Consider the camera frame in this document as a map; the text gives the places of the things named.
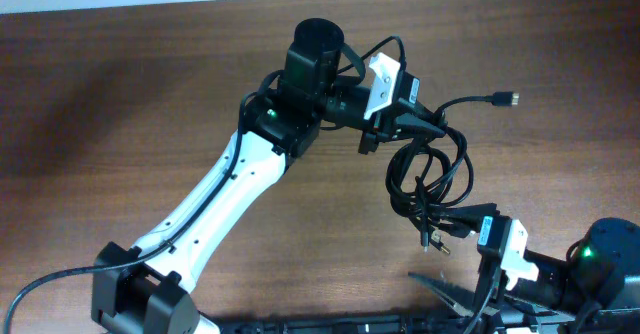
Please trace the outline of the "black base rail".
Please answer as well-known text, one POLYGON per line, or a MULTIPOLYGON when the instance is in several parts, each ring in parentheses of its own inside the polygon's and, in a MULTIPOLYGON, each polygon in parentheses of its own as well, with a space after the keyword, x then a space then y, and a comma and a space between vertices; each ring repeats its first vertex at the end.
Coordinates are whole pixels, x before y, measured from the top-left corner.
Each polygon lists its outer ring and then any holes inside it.
POLYGON ((217 319, 222 334, 429 334, 463 333, 467 319, 448 315, 392 314, 326 318, 217 319))

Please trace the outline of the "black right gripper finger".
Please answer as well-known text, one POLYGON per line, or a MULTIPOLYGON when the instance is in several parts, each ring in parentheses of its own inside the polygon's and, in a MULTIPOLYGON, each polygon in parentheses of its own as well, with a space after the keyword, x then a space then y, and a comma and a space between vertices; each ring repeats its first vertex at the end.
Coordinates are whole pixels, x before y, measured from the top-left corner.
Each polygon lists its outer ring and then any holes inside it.
POLYGON ((477 309, 474 307, 475 294, 468 289, 453 283, 409 272, 408 276, 416 280, 436 295, 448 308, 461 317, 472 317, 477 309))
POLYGON ((454 227, 480 230, 485 217, 496 217, 499 210, 495 203, 445 208, 434 214, 434 218, 454 227))

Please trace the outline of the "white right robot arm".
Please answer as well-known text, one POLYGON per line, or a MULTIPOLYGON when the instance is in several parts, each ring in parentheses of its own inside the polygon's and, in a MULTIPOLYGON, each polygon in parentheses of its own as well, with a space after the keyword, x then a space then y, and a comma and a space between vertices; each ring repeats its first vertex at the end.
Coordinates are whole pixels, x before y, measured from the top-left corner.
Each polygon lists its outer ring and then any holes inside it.
POLYGON ((473 291, 412 277, 459 318, 459 333, 636 333, 639 330, 639 227, 594 222, 564 259, 527 247, 528 232, 488 203, 436 212, 444 232, 476 233, 481 256, 473 291))

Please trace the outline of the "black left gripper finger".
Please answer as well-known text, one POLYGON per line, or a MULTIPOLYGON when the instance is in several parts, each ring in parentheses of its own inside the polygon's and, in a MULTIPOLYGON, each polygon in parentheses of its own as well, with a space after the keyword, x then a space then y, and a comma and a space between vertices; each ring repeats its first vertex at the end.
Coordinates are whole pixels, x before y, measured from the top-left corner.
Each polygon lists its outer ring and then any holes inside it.
POLYGON ((438 139, 443 138, 446 133, 443 129, 424 121, 411 114, 403 114, 398 116, 395 121, 395 140, 406 139, 438 139))
POLYGON ((419 101, 410 102, 400 98, 397 102, 397 109, 401 114, 411 114, 421 120, 431 120, 434 116, 434 113, 419 101))

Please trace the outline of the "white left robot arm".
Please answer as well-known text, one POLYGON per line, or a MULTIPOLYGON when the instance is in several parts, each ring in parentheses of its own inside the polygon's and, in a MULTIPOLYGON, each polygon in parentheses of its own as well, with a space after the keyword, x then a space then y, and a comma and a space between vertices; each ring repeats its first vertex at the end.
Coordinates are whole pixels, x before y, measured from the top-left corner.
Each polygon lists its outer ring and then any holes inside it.
POLYGON ((211 170, 130 248, 111 243, 98 254, 92 320, 110 333, 217 332, 192 292, 245 211, 323 128, 360 131, 365 154, 384 142, 441 137, 418 102, 419 85, 404 53, 390 57, 373 48, 361 55, 335 23, 300 22, 283 67, 242 99, 236 131, 211 170))

